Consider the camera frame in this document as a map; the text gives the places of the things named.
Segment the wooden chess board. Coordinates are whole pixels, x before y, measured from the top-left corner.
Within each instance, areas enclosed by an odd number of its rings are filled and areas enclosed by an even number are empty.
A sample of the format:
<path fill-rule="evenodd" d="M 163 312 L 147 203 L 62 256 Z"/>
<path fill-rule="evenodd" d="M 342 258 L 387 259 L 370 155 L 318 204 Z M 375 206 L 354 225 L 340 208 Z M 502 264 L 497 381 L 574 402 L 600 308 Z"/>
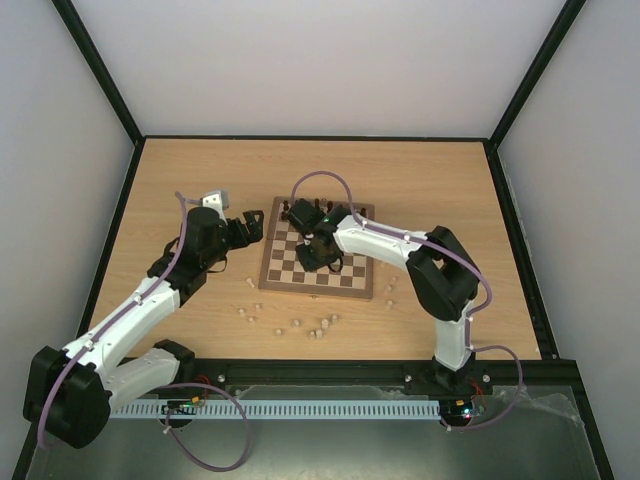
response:
<path fill-rule="evenodd" d="M 370 257 L 345 254 L 340 273 L 332 273 L 327 267 L 316 272 L 303 270 L 295 251 L 302 238 L 282 216 L 284 200 L 289 202 L 283 196 L 276 196 L 272 202 L 258 288 L 312 297 L 372 299 L 374 266 Z"/>

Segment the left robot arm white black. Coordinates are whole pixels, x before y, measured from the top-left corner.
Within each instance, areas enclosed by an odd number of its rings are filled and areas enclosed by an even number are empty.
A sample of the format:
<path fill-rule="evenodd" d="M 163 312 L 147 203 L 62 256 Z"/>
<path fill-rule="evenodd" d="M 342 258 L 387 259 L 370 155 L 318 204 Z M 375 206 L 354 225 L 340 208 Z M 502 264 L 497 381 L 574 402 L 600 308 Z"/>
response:
<path fill-rule="evenodd" d="M 226 261 L 230 251 L 261 241 L 263 226 L 261 210 L 225 219 L 215 208 L 183 209 L 179 236 L 119 307 L 65 347 L 44 347 L 32 359 L 23 415 L 36 425 L 39 446 L 48 447 L 46 437 L 52 435 L 83 448 L 112 413 L 188 377 L 194 354 L 170 340 L 135 360 L 125 357 L 206 283 L 213 266 Z"/>

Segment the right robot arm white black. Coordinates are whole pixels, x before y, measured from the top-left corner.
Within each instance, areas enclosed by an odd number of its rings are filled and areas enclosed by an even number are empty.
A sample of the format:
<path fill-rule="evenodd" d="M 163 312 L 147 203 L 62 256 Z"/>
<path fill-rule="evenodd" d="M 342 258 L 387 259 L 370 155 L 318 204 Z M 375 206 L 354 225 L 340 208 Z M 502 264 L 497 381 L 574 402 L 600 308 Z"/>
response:
<path fill-rule="evenodd" d="M 406 272 L 420 306 L 435 321 L 431 381 L 450 392 L 470 381 L 475 360 L 470 326 L 483 277 L 449 229 L 410 232 L 373 221 L 355 209 L 322 209 L 304 199 L 286 202 L 281 219 L 302 237 L 296 255 L 307 272 L 342 264 L 348 254 Z"/>

